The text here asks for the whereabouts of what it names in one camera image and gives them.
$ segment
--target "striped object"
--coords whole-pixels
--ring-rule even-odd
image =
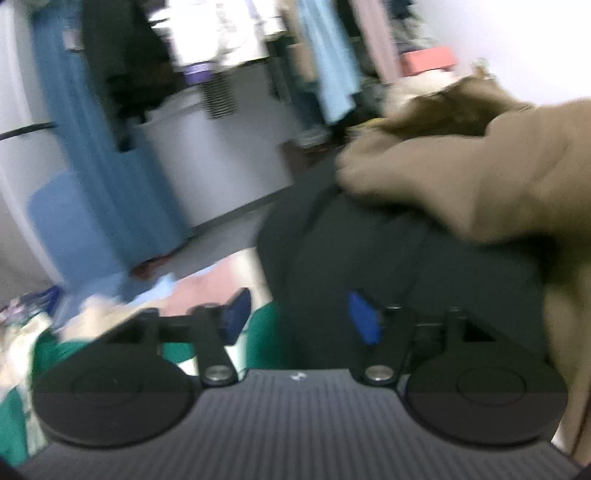
[[[207,118],[220,118],[236,112],[236,100],[225,72],[214,73],[211,80],[200,83],[199,91],[207,111]]]

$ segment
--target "dark blue fabric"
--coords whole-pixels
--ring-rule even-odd
[[[79,9],[80,0],[54,0],[33,16],[35,57],[52,120],[83,195],[115,256],[130,268],[174,250],[190,229],[139,129],[134,129],[137,148],[117,151],[83,52],[64,48],[63,31],[79,27]]]

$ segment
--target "blue towel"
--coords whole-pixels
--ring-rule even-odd
[[[332,0],[299,0],[300,21],[314,51],[318,98],[331,125],[355,108],[351,98],[361,91],[361,70]]]

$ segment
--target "metal bolt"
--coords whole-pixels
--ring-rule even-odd
[[[394,370],[386,365],[372,365],[365,370],[365,376],[372,382],[385,382],[394,376]]]
[[[205,378],[212,382],[224,382],[232,377],[232,370],[226,365],[212,365],[205,370]]]

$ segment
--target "purple object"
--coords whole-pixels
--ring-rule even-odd
[[[202,61],[184,68],[184,77],[188,85],[208,82],[213,78],[213,63]]]

